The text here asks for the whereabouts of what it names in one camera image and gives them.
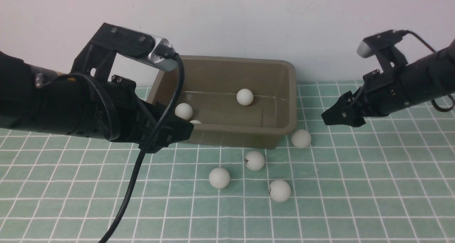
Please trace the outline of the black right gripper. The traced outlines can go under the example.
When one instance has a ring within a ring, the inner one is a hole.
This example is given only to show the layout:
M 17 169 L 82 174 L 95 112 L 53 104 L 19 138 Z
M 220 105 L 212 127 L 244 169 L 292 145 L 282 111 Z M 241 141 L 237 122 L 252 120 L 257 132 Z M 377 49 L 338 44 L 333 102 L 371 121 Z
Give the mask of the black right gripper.
M 385 110 L 391 70 L 371 71 L 363 76 L 364 84 L 353 94 L 346 92 L 330 108 L 322 113 L 325 125 L 348 125 L 359 128 L 366 124 L 364 117 L 386 117 L 391 112 Z

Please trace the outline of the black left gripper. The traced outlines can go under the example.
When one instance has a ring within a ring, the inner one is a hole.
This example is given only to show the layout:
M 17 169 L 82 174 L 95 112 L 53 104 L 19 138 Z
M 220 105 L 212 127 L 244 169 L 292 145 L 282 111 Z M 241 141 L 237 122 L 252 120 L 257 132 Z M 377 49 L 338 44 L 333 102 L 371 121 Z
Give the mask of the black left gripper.
M 141 100 L 135 88 L 134 81 L 117 75 L 110 82 L 89 77 L 90 137 L 136 143 L 150 154 L 190 138 L 194 125 L 174 110 L 167 115 L 166 104 Z

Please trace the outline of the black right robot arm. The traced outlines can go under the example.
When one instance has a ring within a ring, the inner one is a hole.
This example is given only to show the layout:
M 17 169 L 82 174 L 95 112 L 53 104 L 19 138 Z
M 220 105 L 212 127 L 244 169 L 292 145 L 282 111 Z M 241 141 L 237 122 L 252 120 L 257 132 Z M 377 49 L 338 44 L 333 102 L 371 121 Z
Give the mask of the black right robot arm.
M 454 43 L 414 63 L 388 72 L 371 71 L 355 93 L 342 94 L 322 113 L 325 125 L 359 128 L 366 117 L 391 113 L 454 93 Z

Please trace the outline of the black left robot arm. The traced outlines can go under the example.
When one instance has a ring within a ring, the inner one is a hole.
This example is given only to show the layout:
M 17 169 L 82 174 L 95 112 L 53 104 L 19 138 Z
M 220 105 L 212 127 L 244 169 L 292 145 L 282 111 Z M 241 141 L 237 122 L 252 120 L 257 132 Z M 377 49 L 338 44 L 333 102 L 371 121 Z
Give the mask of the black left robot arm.
M 93 85 L 76 77 L 34 67 L 1 53 L 1 128 L 67 135 L 143 146 L 166 106 L 149 104 L 135 94 L 135 82 L 112 76 L 101 82 L 115 109 L 114 136 L 105 106 Z

